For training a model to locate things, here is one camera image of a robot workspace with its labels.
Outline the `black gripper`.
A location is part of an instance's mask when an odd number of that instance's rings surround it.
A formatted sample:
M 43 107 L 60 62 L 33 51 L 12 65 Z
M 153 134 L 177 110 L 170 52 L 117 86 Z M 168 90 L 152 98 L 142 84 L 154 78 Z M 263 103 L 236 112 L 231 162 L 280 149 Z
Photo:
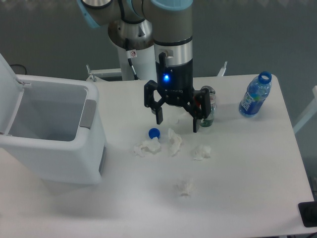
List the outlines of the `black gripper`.
M 144 85 L 144 106 L 151 108 L 156 115 L 157 124 L 163 121 L 162 105 L 184 107 L 193 117 L 193 132 L 198 132 L 202 119 L 210 114 L 210 91 L 207 88 L 194 90 L 193 61 L 176 66 L 167 65 L 166 53 L 158 55 L 156 62 L 157 82 L 149 80 Z M 161 99 L 157 102 L 154 92 Z

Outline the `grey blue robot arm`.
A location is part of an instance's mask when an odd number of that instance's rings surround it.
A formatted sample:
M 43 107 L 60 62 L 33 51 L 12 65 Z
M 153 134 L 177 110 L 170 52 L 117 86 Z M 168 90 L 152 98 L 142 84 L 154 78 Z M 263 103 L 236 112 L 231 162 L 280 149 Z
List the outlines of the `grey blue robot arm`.
M 110 40 L 127 52 L 154 49 L 156 80 L 144 86 L 144 105 L 163 120 L 162 105 L 184 108 L 193 131 L 211 113 L 209 91 L 193 87 L 193 27 L 190 0 L 80 0 L 92 27 L 108 26 Z

